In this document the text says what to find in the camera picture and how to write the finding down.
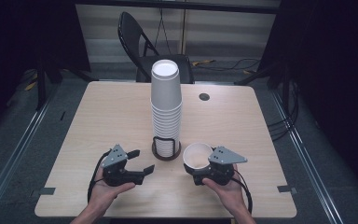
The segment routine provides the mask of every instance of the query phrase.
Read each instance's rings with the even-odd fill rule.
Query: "table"
[[[232,217],[213,191],[195,186],[182,154],[195,142],[224,146],[248,159],[238,164],[254,200],[254,217],[294,217],[296,207],[266,122],[250,87],[183,84],[181,155],[160,161],[152,153],[150,84],[91,82],[80,102],[46,183],[53,195],[41,195],[40,217],[76,217],[87,204],[87,189],[102,154],[120,144],[141,155],[126,168],[142,171],[155,164],[143,185],[120,194],[106,217]],[[201,93],[210,95],[202,101]]]

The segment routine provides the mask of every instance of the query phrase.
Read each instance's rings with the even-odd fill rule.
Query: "person's right hand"
[[[235,172],[234,178],[240,180],[240,176]],[[212,189],[219,196],[223,206],[231,213],[239,223],[255,223],[243,200],[242,188],[239,183],[232,180],[225,186],[215,183],[212,179],[203,178],[202,183]]]

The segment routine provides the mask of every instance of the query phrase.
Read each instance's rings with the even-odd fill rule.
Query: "top cup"
[[[159,60],[152,67],[151,102],[162,111],[171,111],[182,103],[179,69],[171,60]]]

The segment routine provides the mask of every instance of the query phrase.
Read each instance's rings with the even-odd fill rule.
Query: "chair seat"
[[[152,77],[152,66],[158,60],[171,60],[178,64],[180,82],[182,84],[194,84],[194,77],[191,71],[190,62],[184,54],[170,54],[170,55],[156,55],[156,56],[146,56],[140,58],[140,63],[145,71]],[[136,75],[137,82],[146,82],[146,77],[138,69]]]

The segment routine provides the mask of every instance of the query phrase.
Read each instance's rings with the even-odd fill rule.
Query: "chair backrest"
[[[146,76],[146,78],[150,80],[150,75],[146,73],[139,61],[139,58],[141,57],[139,50],[141,37],[145,40],[143,56],[146,56],[146,52],[148,49],[153,50],[156,55],[158,55],[158,52],[154,48],[150,40],[147,38],[142,27],[130,13],[122,12],[118,20],[117,33],[121,45],[123,46],[124,50],[130,57],[132,62],[135,63],[138,69],[140,69],[142,73]]]

